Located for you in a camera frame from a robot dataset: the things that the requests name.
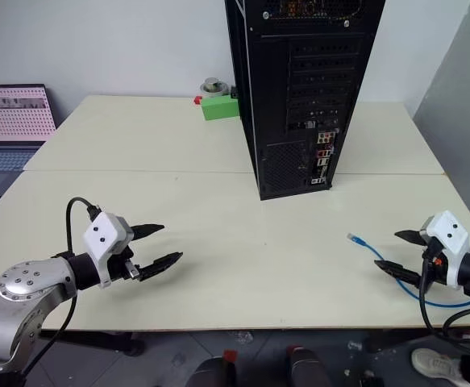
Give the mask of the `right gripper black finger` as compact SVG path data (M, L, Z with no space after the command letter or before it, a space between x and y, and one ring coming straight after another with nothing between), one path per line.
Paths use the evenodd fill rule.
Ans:
M416 244L419 246L426 246L426 241L421 236L419 231L416 230L404 230L397 231L394 235L400 239L405 240L408 243Z
M389 260L375 260L374 263L380 270L396 280L413 285L415 288L419 287L421 276L418 273Z

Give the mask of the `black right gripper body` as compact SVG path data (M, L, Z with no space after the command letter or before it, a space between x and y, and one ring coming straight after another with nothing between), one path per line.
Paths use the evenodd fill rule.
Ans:
M445 285L447 257L443 253L443 244L437 237L429 236L425 230L421 230L419 235L424 243L424 250L418 287L421 288L424 285L425 288L430 288L434 282Z

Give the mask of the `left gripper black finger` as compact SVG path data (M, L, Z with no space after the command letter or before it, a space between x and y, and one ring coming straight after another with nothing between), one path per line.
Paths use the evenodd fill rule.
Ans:
M133 232L132 241L135 241L139 239L144 239L160 230L163 230L164 225L146 223L146 224L132 226L131 229Z
M150 265L138 268L138 281L146 281L173 266L183 256L182 252L173 252L154 260Z

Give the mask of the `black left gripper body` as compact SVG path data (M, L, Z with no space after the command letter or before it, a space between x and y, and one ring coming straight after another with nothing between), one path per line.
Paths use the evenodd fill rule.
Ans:
M107 270L111 281L139 280L140 271L137 264L133 264L131 259L134 252L126 246L120 253L112 255L107 261Z

